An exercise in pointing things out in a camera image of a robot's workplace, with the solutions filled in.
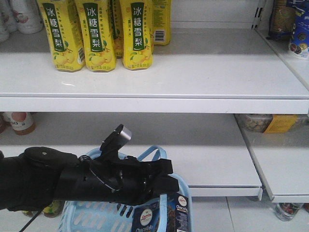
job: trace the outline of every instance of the plastic shopping basket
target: plastic shopping basket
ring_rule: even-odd
[[[156,152],[152,160],[167,159],[164,149],[152,146],[141,154],[138,160],[144,160],[154,151]],[[95,148],[88,152],[87,155],[94,159],[101,155],[101,151],[99,148]],[[121,159],[125,157],[122,153],[119,153],[118,156]],[[193,232],[192,199],[189,187],[179,175],[171,174],[170,176],[178,179],[179,193],[189,199],[189,231]],[[58,232],[131,232],[135,207],[108,202],[67,201],[63,209]],[[158,232],[166,231],[167,213],[167,195],[162,194],[160,195]]]

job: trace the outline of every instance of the blue package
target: blue package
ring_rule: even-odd
[[[289,53],[309,60],[309,1],[296,4],[296,17],[289,42]]]
[[[165,231],[189,232],[189,201],[179,194],[168,194],[168,221]],[[134,209],[131,232],[158,232],[159,200]]]

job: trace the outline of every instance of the robotic arm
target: robotic arm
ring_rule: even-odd
[[[95,159],[48,147],[30,147],[9,158],[0,151],[0,209],[39,211],[52,200],[138,205],[178,191],[178,181],[168,175],[173,173],[170,160],[118,157],[130,138],[131,132],[118,126]]]

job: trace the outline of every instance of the food container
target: food container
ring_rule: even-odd
[[[240,127],[259,133],[285,133],[309,125],[307,115],[236,114]]]

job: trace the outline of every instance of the snack package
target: snack package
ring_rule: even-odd
[[[309,2],[298,3],[295,8],[289,53],[298,59],[309,60]]]
[[[259,133],[292,132],[309,125],[307,115],[235,114],[240,127]]]
[[[120,0],[124,28],[123,64],[127,69],[152,65],[150,27],[152,0]]]
[[[170,42],[170,17],[172,0],[153,0],[154,44],[167,45]]]
[[[115,54],[117,58],[121,58],[123,55],[124,30],[120,0],[110,0],[110,14],[112,23],[112,37],[115,43]]]
[[[109,72],[116,67],[109,0],[76,0],[81,21],[87,68]]]
[[[274,0],[270,17],[269,36],[274,40],[288,40],[295,21],[295,9],[289,0]]]
[[[168,194],[168,221],[166,232],[189,231],[189,201],[179,194]],[[157,232],[159,226],[159,200],[135,208],[132,232]]]
[[[74,0],[37,0],[55,67],[74,72],[84,66],[84,45]]]

